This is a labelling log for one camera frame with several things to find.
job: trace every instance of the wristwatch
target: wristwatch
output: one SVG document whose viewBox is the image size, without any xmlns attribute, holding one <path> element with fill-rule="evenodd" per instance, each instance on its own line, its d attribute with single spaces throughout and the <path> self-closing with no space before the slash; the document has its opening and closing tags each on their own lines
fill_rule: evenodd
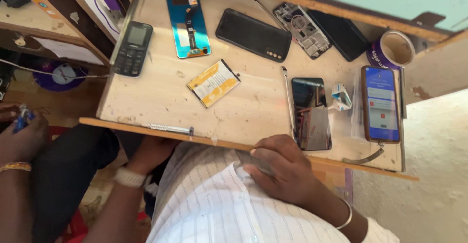
<svg viewBox="0 0 468 243">
<path fill-rule="evenodd" d="M 140 175 L 131 170 L 121 167 L 117 170 L 114 181 L 117 183 L 133 188 L 143 188 L 149 185 L 153 175 Z"/>
</svg>

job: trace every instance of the floor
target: floor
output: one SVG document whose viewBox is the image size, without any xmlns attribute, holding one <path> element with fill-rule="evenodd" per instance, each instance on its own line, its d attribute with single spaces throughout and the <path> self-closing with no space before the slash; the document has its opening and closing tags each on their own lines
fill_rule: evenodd
<svg viewBox="0 0 468 243">
<path fill-rule="evenodd" d="M 6 102 L 26 103 L 31 109 L 43 112 L 51 126 L 73 127 L 79 117 L 94 117 L 105 80 L 86 79 L 78 87 L 66 92 L 51 92 L 40 88 L 30 72 L 16 70 L 16 81 L 12 81 L 5 95 Z M 118 167 L 127 162 L 121 149 L 117 159 L 108 167 L 98 170 L 91 181 L 79 210 L 88 227 L 96 221 L 99 212 L 110 195 L 113 177 Z M 314 164 L 313 173 L 341 198 L 352 203 L 352 172 L 349 169 Z M 147 218 L 135 228 L 135 243 L 145 242 L 151 225 Z"/>
<path fill-rule="evenodd" d="M 354 207 L 401 242 L 468 242 L 468 89 L 407 106 L 406 167 L 418 182 L 354 172 Z"/>
</svg>

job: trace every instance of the disassembled phone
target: disassembled phone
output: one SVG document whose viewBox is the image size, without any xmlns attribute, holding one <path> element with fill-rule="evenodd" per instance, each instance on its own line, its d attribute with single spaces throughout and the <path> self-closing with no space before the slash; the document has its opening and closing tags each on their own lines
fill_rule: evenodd
<svg viewBox="0 0 468 243">
<path fill-rule="evenodd" d="M 361 69 L 361 81 L 366 140 L 399 143 L 400 124 L 393 71 L 364 66 Z"/>
<path fill-rule="evenodd" d="M 200 0 L 167 0 L 175 48 L 179 58 L 211 53 Z"/>
<path fill-rule="evenodd" d="M 330 150 L 331 132 L 322 78 L 293 78 L 296 140 L 304 151 Z"/>
<path fill-rule="evenodd" d="M 311 59 L 318 58 L 331 47 L 328 38 L 301 6 L 284 3 L 276 7 L 273 14 Z"/>
<path fill-rule="evenodd" d="M 151 25 L 135 21 L 128 24 L 114 63 L 115 73 L 129 77 L 140 75 L 152 34 Z"/>
</svg>

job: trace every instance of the dark trousers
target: dark trousers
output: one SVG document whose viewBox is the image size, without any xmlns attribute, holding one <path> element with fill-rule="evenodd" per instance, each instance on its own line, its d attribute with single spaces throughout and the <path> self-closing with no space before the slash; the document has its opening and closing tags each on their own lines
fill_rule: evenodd
<svg viewBox="0 0 468 243">
<path fill-rule="evenodd" d="M 131 157 L 143 135 L 117 132 Z M 52 243 L 67 227 L 97 169 L 114 161 L 119 151 L 115 134 L 105 128 L 77 125 L 60 135 L 32 162 L 31 200 L 33 242 Z M 159 183 L 168 159 L 153 174 Z M 155 199 L 145 194 L 146 213 L 152 216 Z"/>
</svg>

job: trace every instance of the desk edge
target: desk edge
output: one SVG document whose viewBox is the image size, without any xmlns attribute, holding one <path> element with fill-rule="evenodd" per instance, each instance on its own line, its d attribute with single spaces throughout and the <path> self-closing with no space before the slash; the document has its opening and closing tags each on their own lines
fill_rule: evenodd
<svg viewBox="0 0 468 243">
<path fill-rule="evenodd" d="M 153 136 L 159 136 L 159 137 L 164 137 L 164 138 L 173 138 L 173 139 L 191 141 L 191 142 L 196 142 L 196 143 L 201 143 L 201 144 L 214 145 L 213 141 L 209 138 L 188 136 L 185 134 L 174 133 L 174 132 L 152 130 L 152 129 L 144 128 L 140 126 L 132 126 L 132 125 L 121 124 L 121 123 L 116 123 L 116 122 L 109 122 L 109 121 L 104 121 L 104 120 L 95 119 L 95 118 L 81 117 L 79 118 L 79 123 L 91 125 L 91 126 L 97 126 L 97 127 L 104 127 L 104 128 L 114 129 L 114 130 L 136 132 L 136 133 L 141 133 L 141 134 L 146 134 L 146 135 L 153 135 Z M 234 143 L 234 142 L 223 141 L 223 140 L 218 140 L 215 146 L 233 148 L 233 149 L 243 150 L 243 151 L 250 151 L 253 148 L 251 145 Z M 322 163 L 322 164 L 327 164 L 327 165 L 332 165 L 332 166 L 337 166 L 337 167 L 350 168 L 354 170 L 366 171 L 366 172 L 373 173 L 373 174 L 387 175 L 387 176 L 397 177 L 397 178 L 411 180 L 411 181 L 419 180 L 417 176 L 404 175 L 401 173 L 395 173 L 395 172 L 378 169 L 378 168 L 372 168 L 372 167 L 363 166 L 363 165 L 349 164 L 345 162 L 340 162 L 340 161 L 335 161 L 335 160 L 330 160 L 330 159 L 325 159 L 325 158 L 318 158 L 314 156 L 308 156 L 307 158 L 309 159 L 311 163 Z"/>
</svg>

